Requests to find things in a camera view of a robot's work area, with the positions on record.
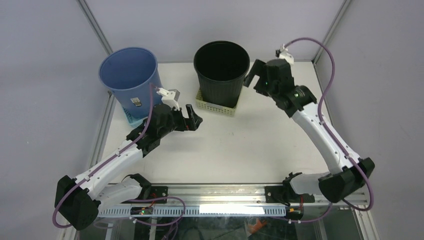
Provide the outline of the yellow-green perforated basket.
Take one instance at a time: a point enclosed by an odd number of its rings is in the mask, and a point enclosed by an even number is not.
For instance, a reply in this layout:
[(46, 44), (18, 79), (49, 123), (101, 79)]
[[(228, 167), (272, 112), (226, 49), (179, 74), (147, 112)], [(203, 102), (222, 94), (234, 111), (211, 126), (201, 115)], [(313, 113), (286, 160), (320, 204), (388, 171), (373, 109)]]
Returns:
[(222, 115), (226, 115), (230, 117), (233, 117), (235, 115), (237, 107), (238, 107), (238, 102), (236, 103), (234, 107), (226, 107), (223, 105), (218, 105), (218, 104), (204, 101), (202, 91), (200, 89), (198, 90), (196, 94), (195, 101), (196, 101), (197, 107), (200, 109), (208, 110), (214, 113), (218, 113), (218, 114), (222, 114)]

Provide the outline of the large black plastic bucket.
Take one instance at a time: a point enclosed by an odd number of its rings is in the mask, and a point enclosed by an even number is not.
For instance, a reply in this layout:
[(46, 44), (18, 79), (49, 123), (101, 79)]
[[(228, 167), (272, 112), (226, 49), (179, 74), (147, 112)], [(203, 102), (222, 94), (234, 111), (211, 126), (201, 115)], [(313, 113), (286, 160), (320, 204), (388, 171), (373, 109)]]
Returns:
[(193, 59), (199, 89), (205, 102), (234, 108), (250, 69), (250, 56), (237, 43), (225, 40), (200, 47)]

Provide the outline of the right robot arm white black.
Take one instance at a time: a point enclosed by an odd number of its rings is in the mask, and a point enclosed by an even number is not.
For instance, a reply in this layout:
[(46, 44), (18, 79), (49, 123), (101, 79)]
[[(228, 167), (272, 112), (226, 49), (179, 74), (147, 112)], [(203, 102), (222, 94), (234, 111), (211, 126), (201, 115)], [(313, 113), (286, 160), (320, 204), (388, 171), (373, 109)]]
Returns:
[(248, 87), (254, 76), (259, 77), (254, 90), (272, 98), (276, 106), (303, 129), (328, 168), (324, 173), (290, 173), (282, 182), (285, 201), (294, 203), (302, 194), (318, 194), (331, 203), (338, 203), (366, 184), (375, 163), (348, 147), (319, 111), (312, 92), (304, 85), (295, 85), (291, 65), (285, 59), (255, 60), (244, 86)]

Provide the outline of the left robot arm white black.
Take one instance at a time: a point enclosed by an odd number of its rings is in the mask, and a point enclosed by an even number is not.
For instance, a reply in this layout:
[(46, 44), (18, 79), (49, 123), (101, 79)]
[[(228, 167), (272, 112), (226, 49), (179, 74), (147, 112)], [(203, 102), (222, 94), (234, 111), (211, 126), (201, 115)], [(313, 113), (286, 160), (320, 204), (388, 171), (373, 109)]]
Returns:
[(149, 115), (134, 128), (117, 150), (106, 159), (74, 178), (63, 176), (57, 183), (53, 224), (61, 214), (76, 230), (89, 227), (103, 210), (123, 202), (145, 203), (151, 199), (152, 184), (139, 173), (122, 182), (110, 184), (123, 170), (146, 157), (157, 148), (162, 138), (171, 132), (196, 131), (203, 119), (191, 104), (186, 105), (187, 117), (180, 108), (156, 104)]

